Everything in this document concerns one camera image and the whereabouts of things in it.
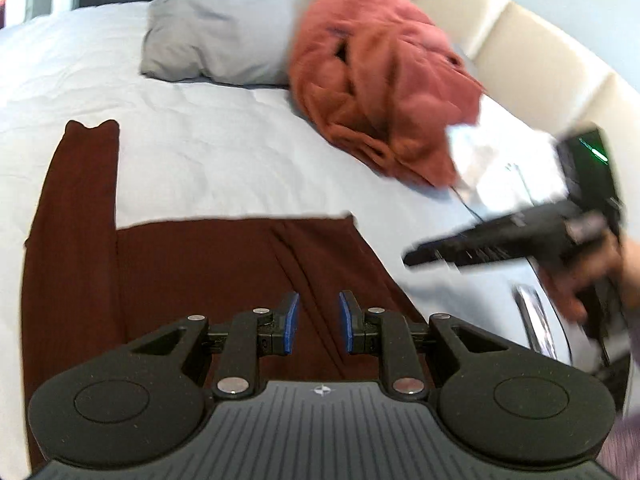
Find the person's right hand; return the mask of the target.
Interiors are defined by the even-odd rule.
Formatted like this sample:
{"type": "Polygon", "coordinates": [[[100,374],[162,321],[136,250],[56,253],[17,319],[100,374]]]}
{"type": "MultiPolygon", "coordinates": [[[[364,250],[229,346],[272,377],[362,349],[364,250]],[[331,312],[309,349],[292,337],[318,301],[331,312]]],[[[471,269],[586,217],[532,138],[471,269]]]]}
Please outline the person's right hand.
{"type": "Polygon", "coordinates": [[[606,234],[596,248],[588,249],[567,268],[540,266],[537,276],[556,310],[570,323],[584,324],[588,314],[577,293],[600,278],[612,278],[627,310],[639,309],[639,243],[624,234],[620,240],[606,234]]]}

